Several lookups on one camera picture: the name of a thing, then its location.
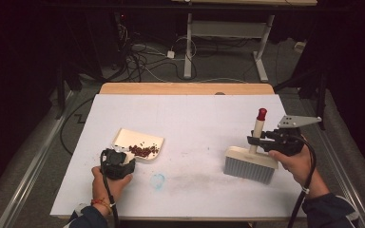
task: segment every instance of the paper plate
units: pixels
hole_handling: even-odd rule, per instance
[[[164,138],[161,137],[146,135],[144,133],[120,128],[112,142],[112,145],[124,148],[129,148],[129,146],[131,146],[133,147],[131,152],[135,154],[135,158],[150,161],[156,159],[159,155],[163,141]],[[149,153],[146,157],[143,157],[143,155],[139,155],[139,152],[137,152],[139,151],[139,148],[146,152],[151,151],[151,153]]]

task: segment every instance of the human hand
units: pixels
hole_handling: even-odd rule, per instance
[[[100,172],[100,166],[95,166],[91,169],[93,173],[94,180],[93,180],[93,198],[95,200],[104,199],[104,203],[109,205],[109,197],[106,191],[105,184],[103,182],[103,174]],[[131,182],[132,174],[126,175],[121,180],[111,180],[107,179],[108,188],[113,196],[114,200],[117,201],[123,193],[123,189]],[[108,208],[101,203],[95,203],[93,206],[100,211],[100,213],[105,216],[109,214]]]
[[[295,181],[304,186],[311,169],[310,150],[307,145],[304,144],[300,153],[294,156],[288,157],[276,150],[269,151],[269,156],[281,162],[283,167],[293,174]],[[330,192],[317,169],[313,173],[309,190],[310,192],[306,195],[306,199],[317,198]]]
[[[310,150],[307,145],[304,144],[300,153],[294,156],[289,157],[276,150],[269,151],[269,156],[281,162],[283,167],[293,174],[295,181],[301,186],[304,185],[311,169]]]

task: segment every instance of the white tray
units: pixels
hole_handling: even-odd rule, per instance
[[[115,136],[112,145],[113,146],[121,146],[124,148],[129,148],[129,146],[138,146],[141,148],[144,147],[150,147],[150,146],[156,146],[157,149],[159,149],[158,153],[150,153],[146,158],[141,156],[135,156],[135,158],[139,160],[154,160],[156,157],[160,154],[162,144],[163,144],[164,138],[156,137],[152,135],[146,135],[144,133],[127,130],[120,128],[117,135]]]

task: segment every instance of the red cap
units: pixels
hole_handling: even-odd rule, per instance
[[[259,115],[257,117],[257,120],[259,120],[259,121],[265,121],[265,116],[266,116],[266,109],[265,108],[260,108],[259,109]]]

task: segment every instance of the brush bristles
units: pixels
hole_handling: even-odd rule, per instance
[[[275,169],[226,157],[224,174],[269,184]]]

